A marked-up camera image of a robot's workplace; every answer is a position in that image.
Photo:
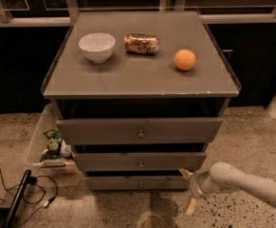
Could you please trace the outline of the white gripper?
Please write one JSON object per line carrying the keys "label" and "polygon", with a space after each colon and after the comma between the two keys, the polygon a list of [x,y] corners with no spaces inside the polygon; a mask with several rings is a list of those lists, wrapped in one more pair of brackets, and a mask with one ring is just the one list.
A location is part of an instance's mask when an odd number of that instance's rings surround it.
{"label": "white gripper", "polygon": [[196,174],[184,168],[180,168],[179,172],[182,174],[184,179],[189,179],[188,191],[190,192],[191,197],[188,198],[185,215],[191,216],[199,207],[201,199],[207,196],[207,194],[201,188],[201,182],[205,181],[208,178],[209,174],[207,172]]}

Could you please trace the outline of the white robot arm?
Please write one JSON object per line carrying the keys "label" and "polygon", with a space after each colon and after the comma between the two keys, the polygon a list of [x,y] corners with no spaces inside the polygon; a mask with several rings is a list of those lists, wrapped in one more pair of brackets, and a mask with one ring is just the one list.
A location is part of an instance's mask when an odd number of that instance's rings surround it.
{"label": "white robot arm", "polygon": [[200,201],[211,194],[244,191],[276,209],[276,180],[247,174],[226,162],[214,163],[208,171],[195,174],[180,168],[188,183],[188,205],[186,215],[191,216]]}

